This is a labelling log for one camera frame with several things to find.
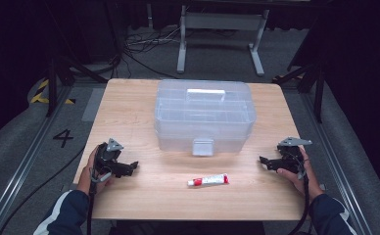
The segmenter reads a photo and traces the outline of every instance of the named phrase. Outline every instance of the hand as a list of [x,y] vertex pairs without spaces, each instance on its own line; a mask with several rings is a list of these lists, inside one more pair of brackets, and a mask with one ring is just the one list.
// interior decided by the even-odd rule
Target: hand
[[[89,195],[90,171],[93,168],[93,164],[95,161],[95,155],[96,155],[96,151],[98,151],[98,147],[99,146],[96,146],[96,148],[90,154],[87,165],[83,168],[82,173],[79,177],[79,182],[78,182],[77,187],[76,187],[76,190],[80,190],[80,191],[84,192],[86,195]],[[97,183],[96,193],[99,194],[102,190],[104,190],[104,188],[106,186],[112,184],[112,182],[113,182],[113,177],[111,176],[108,179],[106,179],[105,181],[103,181],[101,183]]]
[[[309,177],[309,202],[311,203],[312,200],[314,200],[314,198],[316,198],[320,194],[323,194],[324,191],[322,191],[319,187],[318,180],[315,177],[314,171],[311,167],[311,163],[309,162],[309,156],[307,155],[304,149],[300,148],[300,151],[303,154],[304,168],[306,169],[307,176]],[[297,174],[284,168],[279,168],[276,170],[276,172],[278,172],[278,174],[282,175],[284,178],[290,180],[297,188],[297,190],[300,191],[303,195],[305,195],[304,182],[303,180],[298,179]]]

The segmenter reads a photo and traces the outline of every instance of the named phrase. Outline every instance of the plastic box handle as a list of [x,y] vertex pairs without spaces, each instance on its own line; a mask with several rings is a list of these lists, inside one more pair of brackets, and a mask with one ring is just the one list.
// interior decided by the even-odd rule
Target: plastic box handle
[[191,100],[218,100],[223,102],[226,91],[211,89],[187,89],[187,101]]

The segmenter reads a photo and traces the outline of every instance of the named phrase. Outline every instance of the metal frame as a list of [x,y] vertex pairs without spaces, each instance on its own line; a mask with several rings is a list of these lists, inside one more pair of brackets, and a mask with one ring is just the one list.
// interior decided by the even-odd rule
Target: metal frame
[[258,76],[263,76],[258,48],[260,47],[263,30],[269,11],[265,10],[261,15],[236,15],[236,14],[207,14],[187,12],[186,6],[181,7],[180,21],[180,48],[178,51],[177,72],[184,73],[186,62],[186,29],[187,28],[211,28],[211,29],[235,29],[255,30],[257,36],[254,43],[250,43],[252,61]]

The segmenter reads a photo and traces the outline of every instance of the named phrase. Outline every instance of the clear plastic storage box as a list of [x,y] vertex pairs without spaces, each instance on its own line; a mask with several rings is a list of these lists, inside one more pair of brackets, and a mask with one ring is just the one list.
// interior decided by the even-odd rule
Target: clear plastic storage box
[[257,118],[251,90],[243,82],[162,80],[155,128],[164,151],[212,156],[239,152]]

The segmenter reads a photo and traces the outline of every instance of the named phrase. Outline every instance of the aluminum rail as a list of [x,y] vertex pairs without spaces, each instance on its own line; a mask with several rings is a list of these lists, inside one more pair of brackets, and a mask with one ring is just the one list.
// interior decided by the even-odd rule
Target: aluminum rail
[[53,114],[43,120],[37,134],[35,135],[30,147],[24,155],[22,162],[17,168],[14,175],[11,177],[10,182],[8,183],[6,190],[4,191],[0,199],[0,225],[2,224],[5,216],[7,215],[8,210],[10,209],[12,203],[16,199],[17,194],[19,193],[34,161],[37,158],[38,151],[41,147],[41,144],[44,141],[44,137],[49,131],[51,125],[53,124],[54,119],[59,113],[60,108],[65,104],[66,100],[71,93],[71,87],[63,86],[61,88],[58,105]]
[[336,153],[330,144],[330,141],[325,133],[325,130],[321,123],[318,123],[313,114],[313,104],[311,97],[308,94],[301,94],[302,100],[307,108],[307,112],[311,119],[312,125],[316,130],[324,151],[327,155],[327,163],[333,173],[334,179],[339,187],[340,193],[345,201],[345,206],[349,210],[352,222],[354,224],[354,229],[357,234],[366,235],[372,234],[370,227],[367,223],[366,218],[361,211],[360,205],[358,204],[354,190],[352,189],[346,174],[343,172],[341,165],[337,159]]

